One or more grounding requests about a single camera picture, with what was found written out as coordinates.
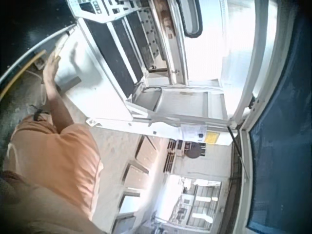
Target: control panel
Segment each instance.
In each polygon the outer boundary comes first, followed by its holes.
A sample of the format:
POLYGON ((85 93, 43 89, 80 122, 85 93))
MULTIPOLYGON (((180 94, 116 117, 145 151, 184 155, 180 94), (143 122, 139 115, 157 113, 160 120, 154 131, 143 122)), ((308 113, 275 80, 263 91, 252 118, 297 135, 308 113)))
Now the control panel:
POLYGON ((75 17, 100 23, 117 20, 141 8, 136 0, 67 0, 75 17))

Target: white wall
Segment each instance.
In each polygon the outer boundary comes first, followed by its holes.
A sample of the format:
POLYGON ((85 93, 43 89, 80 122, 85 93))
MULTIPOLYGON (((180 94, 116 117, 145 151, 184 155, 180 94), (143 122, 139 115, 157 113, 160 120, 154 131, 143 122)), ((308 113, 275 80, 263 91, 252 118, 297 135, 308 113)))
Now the white wall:
POLYGON ((231 174, 232 145, 206 145, 206 155, 195 159, 177 157, 174 174, 195 179, 227 181, 231 174))

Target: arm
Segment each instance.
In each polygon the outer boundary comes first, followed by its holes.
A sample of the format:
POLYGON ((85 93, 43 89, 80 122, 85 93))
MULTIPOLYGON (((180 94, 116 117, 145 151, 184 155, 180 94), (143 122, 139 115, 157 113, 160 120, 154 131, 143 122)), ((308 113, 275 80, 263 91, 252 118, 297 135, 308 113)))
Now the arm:
POLYGON ((52 52, 43 70, 43 81, 50 105, 52 121, 58 132, 61 133, 64 128, 74 124, 74 121, 59 95, 54 81, 59 68, 59 61, 60 56, 55 58, 55 53, 52 52))

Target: window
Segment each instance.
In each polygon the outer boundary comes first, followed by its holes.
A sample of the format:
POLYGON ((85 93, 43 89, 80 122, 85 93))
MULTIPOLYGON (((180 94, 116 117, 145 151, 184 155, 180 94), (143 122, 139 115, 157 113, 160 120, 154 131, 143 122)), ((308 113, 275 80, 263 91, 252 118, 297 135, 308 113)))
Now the window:
POLYGON ((199 0, 177 0, 180 9, 184 35, 198 38, 203 31, 199 0))

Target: floor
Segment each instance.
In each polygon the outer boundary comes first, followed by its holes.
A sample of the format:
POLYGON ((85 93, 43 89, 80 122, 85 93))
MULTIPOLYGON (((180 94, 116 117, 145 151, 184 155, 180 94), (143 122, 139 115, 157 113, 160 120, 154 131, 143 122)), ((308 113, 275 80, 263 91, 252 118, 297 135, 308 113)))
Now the floor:
MULTIPOLYGON (((40 86, 38 77, 24 73, 0 103, 1 163, 15 126, 24 117, 34 112, 34 108, 30 107, 31 105, 40 106, 40 86)), ((63 99, 74 122, 84 123, 86 116, 67 97, 63 99)), ((102 230, 110 232, 118 213, 119 201, 125 189, 121 184, 121 179, 127 163, 134 159, 140 135, 96 127, 90 128, 90 131, 97 142, 104 164, 104 170, 101 173, 100 194, 93 221, 102 230)), ((144 202, 139 211, 135 213, 134 227, 150 218, 154 211, 158 191, 164 177, 162 169, 166 160, 167 144, 167 139, 161 140, 159 156, 150 171, 150 187, 146 192, 141 193, 144 202)))
POLYGON ((248 227, 312 233, 311 21, 300 15, 279 84, 250 131, 253 198, 248 227))

